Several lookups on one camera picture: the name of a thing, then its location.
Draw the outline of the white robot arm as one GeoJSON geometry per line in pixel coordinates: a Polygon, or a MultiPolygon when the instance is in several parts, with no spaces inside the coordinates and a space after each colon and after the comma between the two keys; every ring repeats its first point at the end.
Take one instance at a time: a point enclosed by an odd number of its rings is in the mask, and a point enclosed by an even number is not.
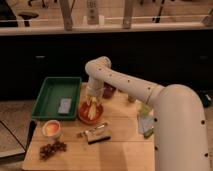
{"type": "Polygon", "coordinates": [[[89,96],[108,83],[153,108],[155,171],[211,171],[204,107],[194,90],[119,73],[105,56],[87,62],[85,71],[89,96]]]}

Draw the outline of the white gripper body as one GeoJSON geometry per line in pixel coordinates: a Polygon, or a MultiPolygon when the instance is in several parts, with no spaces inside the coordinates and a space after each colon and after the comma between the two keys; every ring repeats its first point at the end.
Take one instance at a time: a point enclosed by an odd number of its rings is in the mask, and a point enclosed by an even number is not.
{"type": "Polygon", "coordinates": [[[86,94],[88,96],[93,96],[96,98],[102,98],[104,93],[104,86],[100,85],[98,87],[93,87],[91,85],[86,86],[86,94]]]}

